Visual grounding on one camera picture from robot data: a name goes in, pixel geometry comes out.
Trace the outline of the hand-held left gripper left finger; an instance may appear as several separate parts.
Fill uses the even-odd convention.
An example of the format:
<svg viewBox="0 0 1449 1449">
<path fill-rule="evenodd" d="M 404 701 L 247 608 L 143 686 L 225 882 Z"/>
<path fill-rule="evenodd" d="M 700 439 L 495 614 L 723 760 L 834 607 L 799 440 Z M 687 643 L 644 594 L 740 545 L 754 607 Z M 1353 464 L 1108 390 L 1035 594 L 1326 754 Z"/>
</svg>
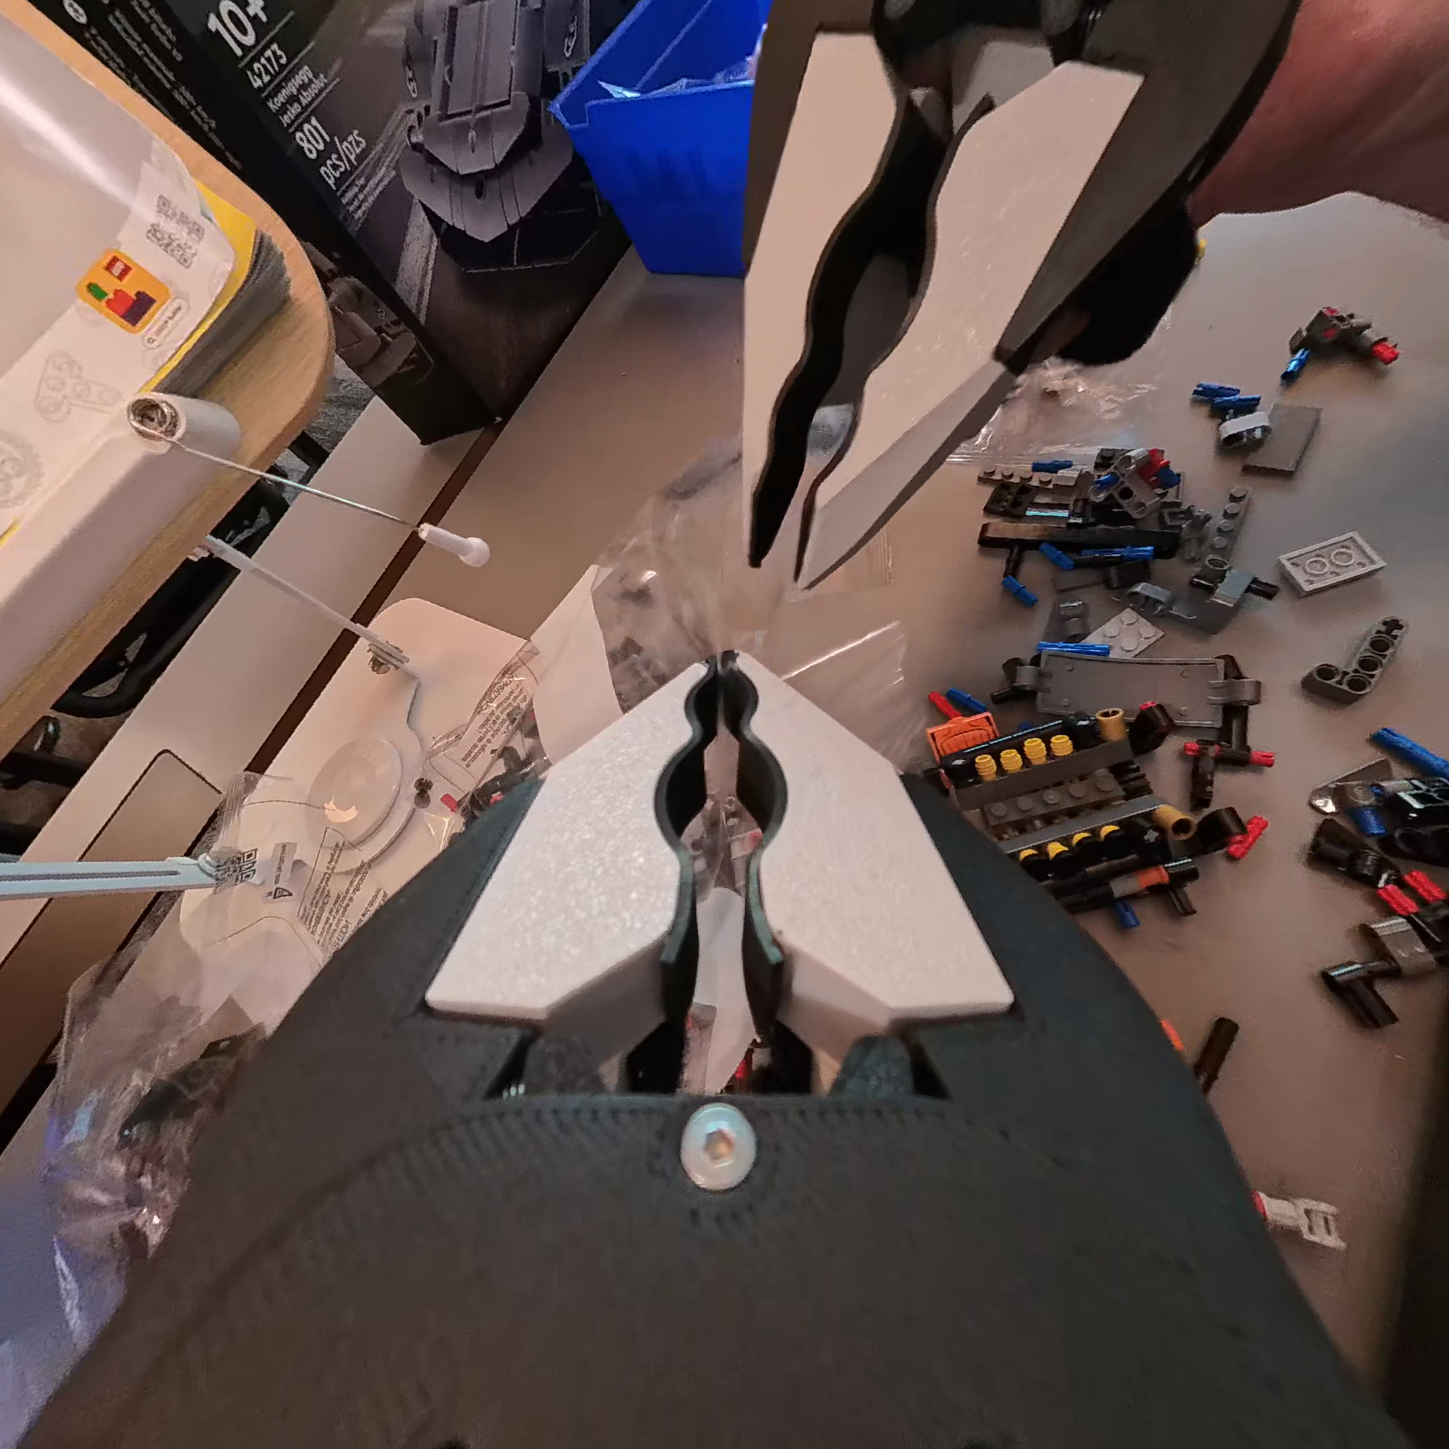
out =
<svg viewBox="0 0 1449 1449">
<path fill-rule="evenodd" d="M 661 1037 L 681 1061 L 696 990 L 696 872 L 714 665 L 696 661 L 549 768 L 426 1005 L 572 1037 L 597 1065 Z"/>
</svg>

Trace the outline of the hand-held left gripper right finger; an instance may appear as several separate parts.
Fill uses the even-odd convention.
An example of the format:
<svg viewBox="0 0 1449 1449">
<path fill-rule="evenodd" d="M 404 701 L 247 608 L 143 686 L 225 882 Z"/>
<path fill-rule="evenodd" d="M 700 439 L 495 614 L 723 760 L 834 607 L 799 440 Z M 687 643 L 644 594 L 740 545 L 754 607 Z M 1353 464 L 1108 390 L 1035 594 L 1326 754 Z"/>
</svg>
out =
<svg viewBox="0 0 1449 1449">
<path fill-rule="evenodd" d="M 865 1037 L 1005 1016 L 1011 987 L 901 772 L 787 681 L 732 654 L 747 864 L 745 972 L 765 1039 L 845 1061 Z"/>
</svg>

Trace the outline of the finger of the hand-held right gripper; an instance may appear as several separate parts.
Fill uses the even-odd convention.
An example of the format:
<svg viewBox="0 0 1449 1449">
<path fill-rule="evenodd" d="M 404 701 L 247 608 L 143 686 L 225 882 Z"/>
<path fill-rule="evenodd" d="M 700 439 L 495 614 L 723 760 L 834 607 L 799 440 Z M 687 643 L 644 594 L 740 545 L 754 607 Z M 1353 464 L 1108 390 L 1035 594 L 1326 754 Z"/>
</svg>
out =
<svg viewBox="0 0 1449 1449">
<path fill-rule="evenodd" d="M 856 555 L 1011 390 L 997 349 L 1144 80 L 1062 63 L 955 144 L 934 193 L 914 314 L 868 372 L 845 453 L 813 491 L 797 582 Z"/>
<path fill-rule="evenodd" d="M 818 28 L 792 113 L 765 109 L 775 63 L 802 34 L 770 28 L 756 83 L 759 141 L 777 141 L 747 263 L 745 485 L 747 559 L 775 549 L 805 480 L 825 407 L 862 407 L 929 260 L 929 200 L 945 138 L 872 28 Z"/>
</svg>

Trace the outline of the partly built lego engine block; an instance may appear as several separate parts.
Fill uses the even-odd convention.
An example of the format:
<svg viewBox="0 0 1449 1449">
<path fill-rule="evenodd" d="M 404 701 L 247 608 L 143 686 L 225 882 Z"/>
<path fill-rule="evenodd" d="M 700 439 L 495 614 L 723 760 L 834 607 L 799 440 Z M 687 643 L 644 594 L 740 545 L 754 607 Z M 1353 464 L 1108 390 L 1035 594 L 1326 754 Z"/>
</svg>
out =
<svg viewBox="0 0 1449 1449">
<path fill-rule="evenodd" d="M 1167 737 L 1158 704 L 1064 717 L 944 754 L 925 780 L 1062 907 L 1135 926 L 1135 897 L 1167 893 L 1191 917 L 1204 827 L 1147 772 Z"/>
</svg>

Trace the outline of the clear bags of parts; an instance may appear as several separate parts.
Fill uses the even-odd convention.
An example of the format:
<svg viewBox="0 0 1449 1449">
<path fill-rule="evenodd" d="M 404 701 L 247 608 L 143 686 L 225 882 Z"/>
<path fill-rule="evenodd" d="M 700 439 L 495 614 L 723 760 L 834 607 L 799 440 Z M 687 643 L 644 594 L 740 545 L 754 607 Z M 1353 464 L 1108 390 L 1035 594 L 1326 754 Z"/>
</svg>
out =
<svg viewBox="0 0 1449 1449">
<path fill-rule="evenodd" d="M 711 661 L 714 737 L 703 754 L 705 801 L 696 823 L 681 834 L 696 872 L 700 961 L 695 1002 L 700 977 L 705 977 L 714 996 L 724 996 L 724 1005 L 711 1001 L 711 1009 L 724 1019 L 747 1019 L 754 1034 L 761 1037 L 751 1013 L 745 972 L 747 864 L 761 832 L 736 801 L 732 654 L 754 657 L 886 756 L 914 810 L 917 801 L 907 768 L 921 765 L 929 756 L 921 741 L 929 708 L 909 701 L 903 625 L 865 627 L 856 599 L 828 594 L 825 607 L 813 607 L 783 582 L 780 568 L 754 571 L 747 567 L 740 471 L 736 440 L 709 443 L 637 512 L 606 547 L 599 567 L 578 582 L 578 590 L 532 639 L 535 657 L 528 665 L 537 676 L 528 708 L 545 760 L 517 787 L 522 794 L 517 824 L 552 765 L 671 684 L 683 668 Z M 950 803 L 939 803 L 939 817 L 944 823 L 925 817 L 921 823 L 987 937 L 987 907 L 1003 900 L 1015 869 Z M 500 850 L 517 824 L 500 827 Z M 1008 982 L 1005 952 L 992 949 L 992 956 Z M 644 1078 L 661 1078 L 661 1089 L 678 1089 L 683 1078 L 687 1029 L 681 1061 L 660 1057 L 661 1037 L 651 1037 L 637 1054 L 603 1065 L 592 1058 L 582 1039 L 535 1037 L 566 1039 L 592 1070 L 622 1072 L 625 1061 L 634 1061 Z"/>
</svg>

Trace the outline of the pile of lego pieces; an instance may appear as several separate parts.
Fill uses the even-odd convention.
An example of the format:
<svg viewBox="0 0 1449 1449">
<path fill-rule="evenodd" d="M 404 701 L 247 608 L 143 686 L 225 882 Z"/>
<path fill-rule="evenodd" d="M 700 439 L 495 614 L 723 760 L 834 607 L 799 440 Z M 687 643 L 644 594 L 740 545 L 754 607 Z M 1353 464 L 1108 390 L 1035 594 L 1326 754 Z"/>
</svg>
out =
<svg viewBox="0 0 1449 1449">
<path fill-rule="evenodd" d="M 901 554 L 929 589 L 929 684 L 987 696 L 999 657 L 1044 643 L 1103 643 L 1118 659 L 1230 657 L 1261 704 L 1230 706 L 1217 732 L 1176 732 L 1147 760 L 1154 787 L 1198 819 L 1191 917 L 1167 893 L 1074 913 L 1015 874 L 987 907 L 987 939 L 1025 987 L 1015 1013 L 1062 1039 L 1101 960 L 1123 949 L 1147 983 L 1167 983 L 1167 1019 L 1234 1022 L 1249 1065 L 1291 1072 L 1304 1048 L 1331 1082 L 1409 1051 L 1397 1005 L 1447 987 L 1443 869 L 1397 838 L 1447 844 L 1443 768 L 1371 745 L 1409 726 L 1447 745 L 1447 622 L 1409 574 L 1401 545 L 1443 547 L 1434 468 L 1385 464 L 1411 390 L 1371 378 L 1381 362 L 1325 362 L 1317 386 L 1277 386 L 1277 332 L 1254 316 L 1176 307 L 1147 362 L 1097 393 L 1038 399 L 1048 461 L 1028 471 L 1025 421 L 929 485 Z M 945 797 L 913 778 L 929 819 Z"/>
</svg>

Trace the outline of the person's right forearm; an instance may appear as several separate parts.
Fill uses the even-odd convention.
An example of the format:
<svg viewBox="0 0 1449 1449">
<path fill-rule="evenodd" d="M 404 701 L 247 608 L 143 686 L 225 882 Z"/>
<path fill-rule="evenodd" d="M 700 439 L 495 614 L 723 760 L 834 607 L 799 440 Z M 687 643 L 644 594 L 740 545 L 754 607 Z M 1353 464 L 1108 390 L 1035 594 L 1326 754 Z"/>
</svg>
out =
<svg viewBox="0 0 1449 1449">
<path fill-rule="evenodd" d="M 1443 0 L 1306 0 L 1274 83 L 1191 215 L 1207 224 L 1337 193 L 1449 219 Z"/>
</svg>

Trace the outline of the dark grey lego panel assembly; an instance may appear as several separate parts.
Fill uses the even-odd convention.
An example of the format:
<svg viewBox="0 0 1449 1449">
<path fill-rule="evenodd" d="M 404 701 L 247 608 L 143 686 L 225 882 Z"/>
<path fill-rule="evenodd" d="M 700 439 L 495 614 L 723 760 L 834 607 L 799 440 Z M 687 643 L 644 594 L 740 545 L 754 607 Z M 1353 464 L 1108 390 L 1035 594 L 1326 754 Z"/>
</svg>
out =
<svg viewBox="0 0 1449 1449">
<path fill-rule="evenodd" d="M 1243 678 L 1230 657 L 1118 659 L 1103 643 L 1044 643 L 1003 661 L 1003 678 L 990 704 L 1030 704 L 1044 717 L 1136 717 L 1158 704 L 1176 732 L 1217 732 L 1230 706 L 1261 704 L 1261 681 Z"/>
</svg>

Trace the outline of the black lego set box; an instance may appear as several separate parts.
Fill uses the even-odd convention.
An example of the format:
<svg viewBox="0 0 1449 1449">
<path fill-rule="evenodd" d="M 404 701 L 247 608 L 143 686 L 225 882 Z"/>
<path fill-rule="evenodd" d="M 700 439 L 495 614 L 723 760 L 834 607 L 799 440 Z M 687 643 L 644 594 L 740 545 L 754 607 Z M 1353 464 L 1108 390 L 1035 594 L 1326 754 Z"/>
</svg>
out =
<svg viewBox="0 0 1449 1449">
<path fill-rule="evenodd" d="M 283 219 L 422 443 L 510 418 L 628 250 L 552 99 L 634 5 L 37 10 Z"/>
</svg>

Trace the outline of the grey red lego axle assembly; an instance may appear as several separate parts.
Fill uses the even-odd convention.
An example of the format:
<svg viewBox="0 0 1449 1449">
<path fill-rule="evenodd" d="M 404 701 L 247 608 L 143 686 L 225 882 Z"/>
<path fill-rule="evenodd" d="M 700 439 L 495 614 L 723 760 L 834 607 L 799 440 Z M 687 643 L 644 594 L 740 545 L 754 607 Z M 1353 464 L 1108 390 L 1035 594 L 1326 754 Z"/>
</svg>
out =
<svg viewBox="0 0 1449 1449">
<path fill-rule="evenodd" d="M 1297 1237 L 1331 1253 L 1349 1250 L 1339 1231 L 1339 1208 L 1331 1204 L 1254 1189 L 1254 1206 L 1261 1214 L 1261 1222 L 1277 1234 Z"/>
</svg>

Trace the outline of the lego instruction booklet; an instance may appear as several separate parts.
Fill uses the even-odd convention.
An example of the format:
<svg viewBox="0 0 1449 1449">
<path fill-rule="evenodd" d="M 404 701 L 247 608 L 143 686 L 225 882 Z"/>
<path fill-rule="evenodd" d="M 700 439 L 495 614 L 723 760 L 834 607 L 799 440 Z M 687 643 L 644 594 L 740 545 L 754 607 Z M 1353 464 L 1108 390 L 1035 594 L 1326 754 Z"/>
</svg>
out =
<svg viewBox="0 0 1449 1449">
<path fill-rule="evenodd" d="M 280 247 L 24 28 L 0 27 L 0 521 L 148 390 L 196 396 L 288 303 Z"/>
</svg>

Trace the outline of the blue plastic bin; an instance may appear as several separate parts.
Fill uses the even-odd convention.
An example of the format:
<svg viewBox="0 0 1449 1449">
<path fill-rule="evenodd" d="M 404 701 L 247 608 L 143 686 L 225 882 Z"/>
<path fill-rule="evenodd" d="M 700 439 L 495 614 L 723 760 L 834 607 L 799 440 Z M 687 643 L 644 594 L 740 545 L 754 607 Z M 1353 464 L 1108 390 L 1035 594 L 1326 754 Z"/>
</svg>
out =
<svg viewBox="0 0 1449 1449">
<path fill-rule="evenodd" d="M 644 0 L 552 99 L 656 275 L 740 277 L 770 0 Z"/>
</svg>

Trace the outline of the clear bag with warning print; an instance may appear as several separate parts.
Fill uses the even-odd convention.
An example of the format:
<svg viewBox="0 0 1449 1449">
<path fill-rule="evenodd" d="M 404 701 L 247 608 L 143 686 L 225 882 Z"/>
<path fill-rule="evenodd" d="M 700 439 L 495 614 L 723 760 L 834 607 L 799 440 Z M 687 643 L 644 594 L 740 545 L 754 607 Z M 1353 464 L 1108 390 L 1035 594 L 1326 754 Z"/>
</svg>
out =
<svg viewBox="0 0 1449 1449">
<path fill-rule="evenodd" d="M 387 900 L 373 882 L 364 824 L 370 813 L 353 801 L 274 775 L 241 775 L 204 850 L 216 888 L 180 904 L 180 937 L 212 949 L 267 929 L 323 964 Z"/>
</svg>

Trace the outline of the clear bag of dark parts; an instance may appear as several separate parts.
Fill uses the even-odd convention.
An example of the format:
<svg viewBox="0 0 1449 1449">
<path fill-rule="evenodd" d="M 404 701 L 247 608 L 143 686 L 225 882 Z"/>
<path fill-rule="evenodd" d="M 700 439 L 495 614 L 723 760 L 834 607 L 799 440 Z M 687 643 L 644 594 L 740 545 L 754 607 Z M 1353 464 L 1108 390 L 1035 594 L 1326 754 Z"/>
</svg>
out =
<svg viewBox="0 0 1449 1449">
<path fill-rule="evenodd" d="M 200 1133 L 267 1039 L 231 996 L 191 1005 L 118 956 L 73 987 L 43 1151 L 68 1253 L 118 1265 L 155 1253 Z"/>
</svg>

